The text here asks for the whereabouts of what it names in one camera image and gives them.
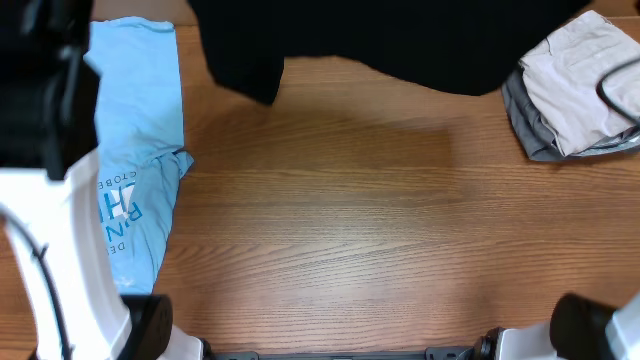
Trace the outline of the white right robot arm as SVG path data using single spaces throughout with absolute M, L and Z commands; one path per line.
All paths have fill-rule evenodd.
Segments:
M 549 321 L 495 328 L 478 339 L 475 360 L 639 360 L 639 298 L 620 308 L 575 293 L 555 305 Z

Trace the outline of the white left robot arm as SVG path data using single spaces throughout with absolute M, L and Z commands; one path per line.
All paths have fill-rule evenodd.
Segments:
M 208 359 L 165 295 L 117 291 L 98 217 L 99 77 L 88 1 L 1 5 L 1 228 L 37 332 L 36 359 Z

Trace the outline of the black t-shirt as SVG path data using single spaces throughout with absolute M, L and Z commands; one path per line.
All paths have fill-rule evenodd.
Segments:
M 288 57 L 340 56 L 481 96 L 588 0 L 190 0 L 215 82 L 274 102 Z

